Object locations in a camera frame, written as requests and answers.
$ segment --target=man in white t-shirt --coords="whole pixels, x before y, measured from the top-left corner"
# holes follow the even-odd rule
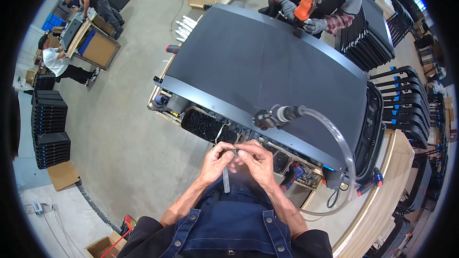
[[[94,81],[99,74],[99,68],[96,68],[94,72],[88,72],[64,62],[66,54],[63,47],[49,47],[47,34],[43,35],[38,41],[38,49],[43,50],[44,65],[56,75],[56,78],[72,78],[78,83],[87,86],[88,82]]]

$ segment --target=black sleeve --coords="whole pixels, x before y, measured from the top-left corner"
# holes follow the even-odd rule
[[[312,229],[291,241],[293,257],[333,258],[328,233]]]
[[[123,257],[128,255],[132,250],[137,248],[137,246],[162,228],[163,226],[155,219],[148,216],[140,217],[118,256]]]

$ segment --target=blue overalls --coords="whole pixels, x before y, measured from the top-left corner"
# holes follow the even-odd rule
[[[222,193],[221,176],[201,196],[195,209],[175,223],[171,245],[160,258],[186,250],[253,250],[292,257],[290,229],[274,215],[266,193],[256,196],[248,187],[230,179],[229,193]]]

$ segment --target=transparent hose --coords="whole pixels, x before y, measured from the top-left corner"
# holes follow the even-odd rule
[[[301,115],[310,115],[318,121],[320,121],[328,130],[329,132],[333,135],[335,138],[336,142],[341,148],[341,151],[344,154],[344,159],[346,160],[346,165],[347,165],[347,175],[349,176],[349,189],[346,191],[346,195],[344,197],[344,202],[340,204],[338,207],[336,207],[333,210],[330,210],[329,212],[312,212],[312,211],[307,211],[303,209],[298,209],[301,212],[304,212],[309,215],[314,215],[314,216],[327,216],[327,215],[332,215],[335,213],[338,213],[343,207],[346,206],[346,204],[349,202],[349,198],[351,194],[355,191],[355,165],[354,165],[354,158],[353,158],[353,152],[347,145],[346,140],[344,139],[343,135],[339,131],[338,128],[323,114],[319,113],[316,110],[310,109],[310,108],[301,108]]]

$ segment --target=white t-shirt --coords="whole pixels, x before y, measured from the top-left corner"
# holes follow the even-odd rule
[[[58,59],[59,52],[58,48],[48,48],[43,50],[43,62],[44,65],[51,70],[56,77],[59,77],[67,70],[68,64],[64,62],[64,58]]]

